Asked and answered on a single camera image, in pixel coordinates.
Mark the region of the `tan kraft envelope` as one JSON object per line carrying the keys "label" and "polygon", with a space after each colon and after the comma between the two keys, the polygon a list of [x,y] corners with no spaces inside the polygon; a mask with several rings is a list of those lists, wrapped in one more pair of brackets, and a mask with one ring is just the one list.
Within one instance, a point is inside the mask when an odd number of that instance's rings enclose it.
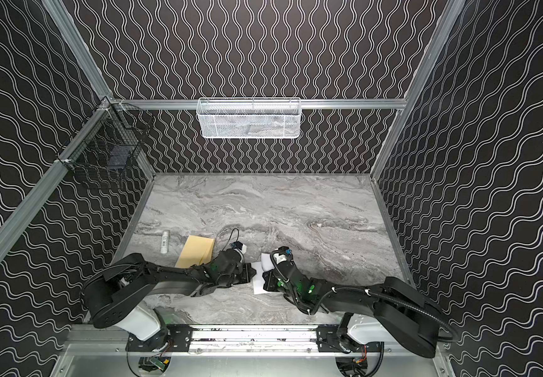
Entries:
{"label": "tan kraft envelope", "polygon": [[215,240],[206,237],[189,236],[180,257],[175,263],[176,268],[187,269],[193,265],[203,265],[213,259]]}

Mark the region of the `blue floral letter paper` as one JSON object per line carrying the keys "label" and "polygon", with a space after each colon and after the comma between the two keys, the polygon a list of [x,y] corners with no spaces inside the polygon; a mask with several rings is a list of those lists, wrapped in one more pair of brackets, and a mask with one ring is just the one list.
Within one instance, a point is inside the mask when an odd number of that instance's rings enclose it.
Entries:
{"label": "blue floral letter paper", "polygon": [[277,293],[278,289],[274,286],[272,279],[272,271],[274,265],[269,254],[263,253],[260,255],[258,262],[253,262],[251,267],[256,271],[252,278],[252,289],[255,295]]}

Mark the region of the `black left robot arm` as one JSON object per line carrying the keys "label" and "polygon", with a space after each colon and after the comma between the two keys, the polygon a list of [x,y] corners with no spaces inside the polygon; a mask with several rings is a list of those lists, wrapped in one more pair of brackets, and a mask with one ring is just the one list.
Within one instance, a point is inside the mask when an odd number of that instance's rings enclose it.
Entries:
{"label": "black left robot arm", "polygon": [[160,316],[145,304],[147,297],[201,297],[247,284],[256,274],[237,248],[221,251],[211,262],[188,268],[158,265],[133,253],[90,278],[81,289],[81,299],[95,328],[118,327],[145,342],[163,329]]}

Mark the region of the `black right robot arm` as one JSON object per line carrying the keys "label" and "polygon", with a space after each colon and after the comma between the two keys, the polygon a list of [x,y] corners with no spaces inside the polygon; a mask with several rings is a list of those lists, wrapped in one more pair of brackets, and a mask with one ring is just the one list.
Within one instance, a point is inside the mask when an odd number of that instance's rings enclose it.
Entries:
{"label": "black right robot arm", "polygon": [[270,259],[273,269],[266,281],[305,315],[324,310],[373,317],[398,344],[423,358],[434,358],[439,342],[460,340],[435,304],[394,276],[382,284],[342,285],[301,273],[287,247],[271,252]]}

